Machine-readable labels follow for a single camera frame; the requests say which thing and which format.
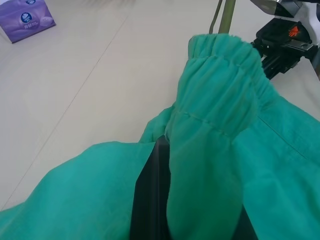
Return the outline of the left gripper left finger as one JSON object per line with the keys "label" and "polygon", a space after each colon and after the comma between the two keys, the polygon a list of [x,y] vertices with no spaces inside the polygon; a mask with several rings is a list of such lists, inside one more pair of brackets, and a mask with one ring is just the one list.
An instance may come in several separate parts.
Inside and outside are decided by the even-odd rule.
{"label": "left gripper left finger", "polygon": [[167,221],[170,145],[159,137],[134,188],[129,240],[172,240]]}

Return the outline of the green shorts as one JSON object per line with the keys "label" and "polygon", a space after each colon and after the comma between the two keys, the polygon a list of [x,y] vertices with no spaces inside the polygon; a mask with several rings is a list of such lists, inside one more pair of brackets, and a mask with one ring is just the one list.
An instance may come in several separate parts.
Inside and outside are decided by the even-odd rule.
{"label": "green shorts", "polygon": [[242,209],[258,240],[320,240],[320,121],[228,34],[193,36],[174,104],[140,140],[92,145],[49,171],[0,212],[0,240],[129,240],[135,183],[161,136],[172,240],[231,240]]}

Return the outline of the purple tissue box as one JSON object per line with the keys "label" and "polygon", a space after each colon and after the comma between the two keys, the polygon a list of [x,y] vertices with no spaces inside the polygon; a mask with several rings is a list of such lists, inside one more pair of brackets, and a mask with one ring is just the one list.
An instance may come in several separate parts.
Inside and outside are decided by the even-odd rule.
{"label": "purple tissue box", "polygon": [[12,43],[55,25],[45,0],[0,0],[0,28]]}

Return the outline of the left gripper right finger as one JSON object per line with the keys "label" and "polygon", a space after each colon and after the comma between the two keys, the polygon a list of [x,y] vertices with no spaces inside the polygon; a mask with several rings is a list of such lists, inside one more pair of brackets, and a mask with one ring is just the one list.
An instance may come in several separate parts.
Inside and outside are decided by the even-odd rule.
{"label": "left gripper right finger", "polygon": [[257,234],[244,206],[241,209],[232,240],[258,240]]}

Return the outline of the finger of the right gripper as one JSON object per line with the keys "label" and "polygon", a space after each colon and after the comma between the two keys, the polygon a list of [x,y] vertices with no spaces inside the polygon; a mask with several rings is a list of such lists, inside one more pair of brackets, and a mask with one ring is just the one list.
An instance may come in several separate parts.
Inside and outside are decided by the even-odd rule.
{"label": "finger of the right gripper", "polygon": [[254,41],[251,42],[252,46],[258,51],[260,57],[263,57],[265,54],[265,45],[261,38],[256,38]]}
{"label": "finger of the right gripper", "polygon": [[271,80],[277,74],[286,72],[286,58],[283,55],[269,55],[262,60],[265,76]]}

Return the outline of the green wire hanger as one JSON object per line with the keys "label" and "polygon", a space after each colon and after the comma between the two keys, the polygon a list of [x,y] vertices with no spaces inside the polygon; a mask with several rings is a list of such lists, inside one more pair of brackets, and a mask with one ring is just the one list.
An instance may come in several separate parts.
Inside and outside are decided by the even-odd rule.
{"label": "green wire hanger", "polygon": [[[217,21],[221,6],[222,6],[223,0],[218,0],[218,4],[213,16],[213,19],[211,21],[210,27],[209,27],[209,34],[213,34],[214,30],[214,25]],[[232,23],[232,18],[233,18],[233,13],[236,5],[236,0],[225,0],[224,3],[224,8],[223,8],[223,13],[218,29],[219,34],[228,34],[230,31],[231,23]]]}

